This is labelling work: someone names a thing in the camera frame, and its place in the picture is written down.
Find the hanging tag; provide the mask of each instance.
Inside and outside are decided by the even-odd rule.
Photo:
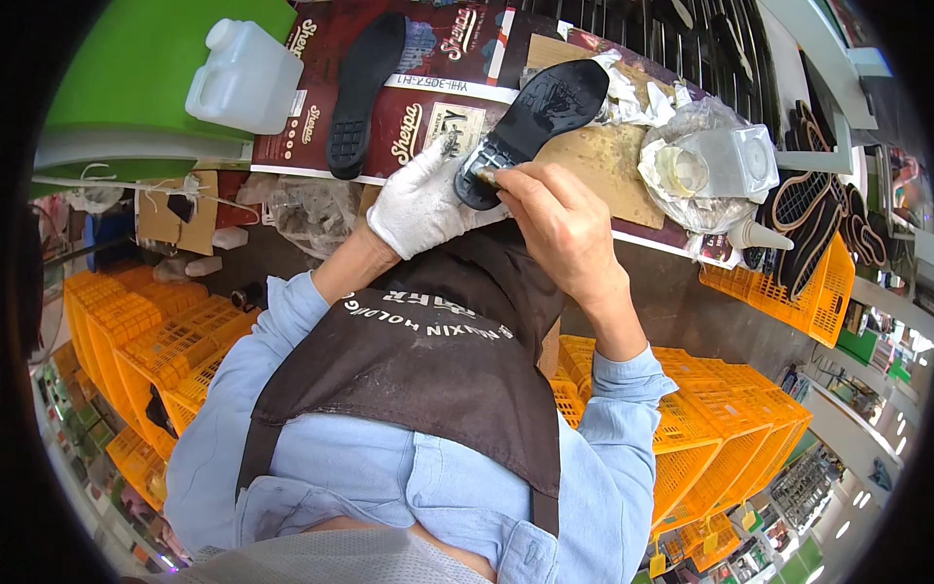
[[[703,552],[711,553],[716,549],[717,532],[710,528],[710,518],[707,518],[707,536],[703,538]]]
[[[743,510],[745,509],[746,509],[746,502],[743,501]],[[743,529],[745,529],[748,532],[749,528],[752,527],[755,523],[756,523],[756,511],[755,510],[746,511],[746,513],[743,514]]]
[[[658,552],[658,537],[655,538],[655,555],[648,561],[648,576],[650,578],[661,576],[665,573],[665,554]]]

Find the yellow tag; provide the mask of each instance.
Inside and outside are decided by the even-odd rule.
[[[665,560],[667,560],[667,558],[663,553],[652,556],[648,561],[648,576],[654,578],[664,574]]]
[[[703,552],[705,554],[708,554],[716,549],[716,539],[716,532],[707,534],[707,536],[703,538]]]
[[[747,532],[749,531],[749,528],[752,527],[755,522],[756,522],[756,511],[749,511],[748,513],[743,515],[743,529],[745,529]]]

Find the glue container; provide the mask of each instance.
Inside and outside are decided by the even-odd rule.
[[[302,60],[253,21],[221,19],[205,44],[211,54],[194,74],[185,111],[253,134],[282,132],[297,99]]]
[[[707,167],[707,184],[694,196],[748,197],[778,186],[774,146],[763,124],[704,130],[684,135],[672,145],[698,156]]]

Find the brown apron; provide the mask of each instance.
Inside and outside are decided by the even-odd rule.
[[[557,537],[558,411],[535,364],[564,294],[516,223],[452,239],[371,286],[334,304],[262,389],[237,493],[269,474],[287,421],[336,412],[490,457],[529,482],[532,522]]]

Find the shirt sleeve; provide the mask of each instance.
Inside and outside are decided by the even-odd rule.
[[[253,406],[269,377],[330,308],[307,272],[266,282],[269,309],[227,353],[169,460],[165,515],[192,553],[233,547],[236,480]]]
[[[577,431],[600,457],[622,502],[626,565],[638,565],[645,552],[654,507],[653,434],[661,414],[658,400],[678,390],[646,348],[626,362],[593,353],[593,394]]]

